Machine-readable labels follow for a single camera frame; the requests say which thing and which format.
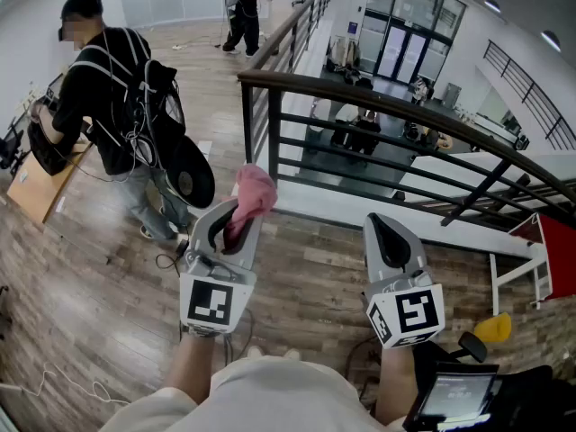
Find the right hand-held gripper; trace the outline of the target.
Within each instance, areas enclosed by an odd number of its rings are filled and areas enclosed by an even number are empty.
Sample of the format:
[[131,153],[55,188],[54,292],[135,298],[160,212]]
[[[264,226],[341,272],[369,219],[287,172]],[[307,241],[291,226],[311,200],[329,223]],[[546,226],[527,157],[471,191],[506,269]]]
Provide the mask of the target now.
[[369,282],[366,315],[384,349],[413,346],[446,326],[442,285],[434,283],[419,237],[387,216],[364,221]]

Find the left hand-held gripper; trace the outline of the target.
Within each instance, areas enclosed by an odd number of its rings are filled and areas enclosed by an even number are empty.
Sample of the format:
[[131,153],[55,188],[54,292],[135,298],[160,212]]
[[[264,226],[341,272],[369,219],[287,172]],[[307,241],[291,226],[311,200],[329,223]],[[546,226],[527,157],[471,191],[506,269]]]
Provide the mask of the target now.
[[[187,270],[179,275],[179,315],[181,324],[196,334],[233,332],[257,282],[257,275],[250,270],[264,219],[249,219],[241,231],[233,233],[225,226],[237,207],[237,198],[220,202],[206,210],[193,227],[185,252]],[[215,237],[221,231],[221,254],[228,263],[213,258],[218,256]]]

